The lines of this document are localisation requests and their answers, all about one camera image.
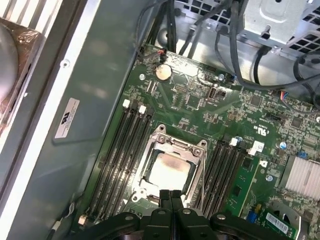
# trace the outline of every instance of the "cpu socket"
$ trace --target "cpu socket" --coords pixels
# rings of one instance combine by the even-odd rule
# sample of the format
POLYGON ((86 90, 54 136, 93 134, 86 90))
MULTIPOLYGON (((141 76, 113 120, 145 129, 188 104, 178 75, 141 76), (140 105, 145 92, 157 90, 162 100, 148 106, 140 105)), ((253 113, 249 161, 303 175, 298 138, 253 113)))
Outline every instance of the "cpu socket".
POLYGON ((207 142, 197 145, 166 133, 161 124, 150 135, 132 183, 133 202, 159 200, 160 190, 181 190, 187 206, 197 189, 207 157, 207 142))

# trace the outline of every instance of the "white sticker on board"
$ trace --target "white sticker on board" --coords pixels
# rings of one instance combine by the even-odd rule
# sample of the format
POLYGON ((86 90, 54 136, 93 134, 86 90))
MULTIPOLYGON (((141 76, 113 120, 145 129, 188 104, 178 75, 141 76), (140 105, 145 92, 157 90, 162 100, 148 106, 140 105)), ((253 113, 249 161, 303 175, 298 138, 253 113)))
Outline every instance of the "white sticker on board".
POLYGON ((55 139, 62 139, 65 138, 68 135, 71 123, 75 117, 79 100, 70 98, 68 101, 68 104, 66 105, 66 108, 64 110, 64 113, 62 115, 58 130, 55 134, 55 139))
POLYGON ((262 153, 262 150, 264 149, 265 144, 263 142, 254 141, 252 149, 254 149, 256 152, 262 153))

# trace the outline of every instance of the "screw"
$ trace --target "screw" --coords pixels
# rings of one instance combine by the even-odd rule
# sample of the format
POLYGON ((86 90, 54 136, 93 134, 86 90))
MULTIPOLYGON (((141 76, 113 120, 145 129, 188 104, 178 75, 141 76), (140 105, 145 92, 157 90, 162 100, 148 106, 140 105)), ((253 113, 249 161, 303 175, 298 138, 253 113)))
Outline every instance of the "screw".
POLYGON ((145 79, 146 79, 146 75, 144 75, 143 73, 141 73, 141 74, 139 75, 139 79, 140 79, 141 81, 145 80, 145 79))
POLYGON ((184 213, 184 214, 190 214, 191 211, 190 211, 189 209, 183 209, 183 210, 182 210, 182 213, 184 213))
POLYGON ((220 74, 220 75, 218 76, 218 80, 219 80, 219 81, 225 80, 225 75, 220 74))
POLYGON ((64 60, 62 60, 61 62, 60 62, 60 67, 62 67, 62 68, 68 68, 70 66, 70 62, 69 62, 69 60, 68 59, 64 59, 64 60))
POLYGON ((271 176, 271 175, 267 175, 267 176, 265 177, 265 180, 267 180, 267 182, 272 182, 273 179, 274 179, 274 178, 273 178, 273 176, 271 176))
POLYGON ((201 151, 200 151, 199 149, 195 149, 195 150, 193 151, 193 154, 194 154, 195 156, 200 156, 201 151))
POLYGON ((158 142, 164 143, 166 141, 164 136, 160 136, 158 142))
POLYGON ((226 220, 226 219, 227 219, 226 216, 225 216, 225 215, 222 215, 222 214, 218 214, 218 215, 216 216, 216 218, 219 219, 219 220, 226 220))

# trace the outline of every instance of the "green circuit board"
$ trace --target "green circuit board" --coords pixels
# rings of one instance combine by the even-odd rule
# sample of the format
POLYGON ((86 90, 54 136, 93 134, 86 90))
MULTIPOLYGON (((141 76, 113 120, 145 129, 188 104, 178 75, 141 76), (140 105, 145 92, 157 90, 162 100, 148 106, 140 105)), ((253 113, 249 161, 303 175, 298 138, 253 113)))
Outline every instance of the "green circuit board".
MULTIPOLYGON (((157 50, 148 45, 145 48, 146 54, 157 50)), ((116 134, 124 100, 135 100, 154 110, 147 135, 163 124, 168 134, 192 144, 206 140, 207 159, 213 154, 217 141, 225 135, 240 139, 248 152, 253 148, 254 154, 247 155, 250 163, 242 164, 237 170, 233 188, 238 191, 229 194, 224 209, 246 218, 258 203, 278 200, 301 214, 305 210, 312 213, 309 239, 314 239, 320 223, 317 202, 294 193, 288 196, 279 185, 289 156, 305 152, 309 159, 318 161, 318 116, 295 113, 274 91, 244 89, 231 75, 170 52, 165 64, 172 68, 172 77, 160 82, 155 76, 158 62, 159 58, 154 57, 137 60, 133 65, 78 209, 78 217, 83 214, 91 217, 89 205, 94 201, 92 196, 102 171, 101 159, 106 158, 116 134), (214 97, 210 96, 212 88, 215 88, 214 97), (286 143, 286 149, 280 149, 280 143, 286 143)), ((310 104, 292 98, 287 101, 301 111, 312 108, 310 104)), ((145 199, 130 202, 130 184, 137 167, 138 164, 128 180, 118 211, 130 211, 140 216, 143 209, 157 205, 145 199)))

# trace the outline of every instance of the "integrated circuit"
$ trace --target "integrated circuit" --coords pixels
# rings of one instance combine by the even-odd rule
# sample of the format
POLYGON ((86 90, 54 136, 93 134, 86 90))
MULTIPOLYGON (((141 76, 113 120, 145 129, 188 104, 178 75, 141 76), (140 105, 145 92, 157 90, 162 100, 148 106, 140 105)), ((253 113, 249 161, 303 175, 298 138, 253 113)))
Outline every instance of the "integrated circuit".
POLYGON ((301 126, 301 124, 302 124, 302 119, 301 119, 301 118, 294 117, 294 118, 292 119, 292 122, 291 122, 291 126, 292 126, 292 127, 295 127, 295 128, 297 128, 297 129, 299 129, 300 126, 301 126))
POLYGON ((232 190, 232 194, 235 195, 236 197, 239 196, 240 192, 241 192, 241 187, 239 186, 235 186, 232 190))
POLYGON ((246 168, 246 169, 249 169, 250 166, 251 166, 251 162, 252 162, 252 160, 251 160, 250 158, 247 158, 247 157, 246 157, 246 158, 243 160, 242 166, 243 166, 244 168, 246 168))
POLYGON ((253 95, 250 100, 250 104, 256 107, 259 107, 261 103, 261 98, 253 95))

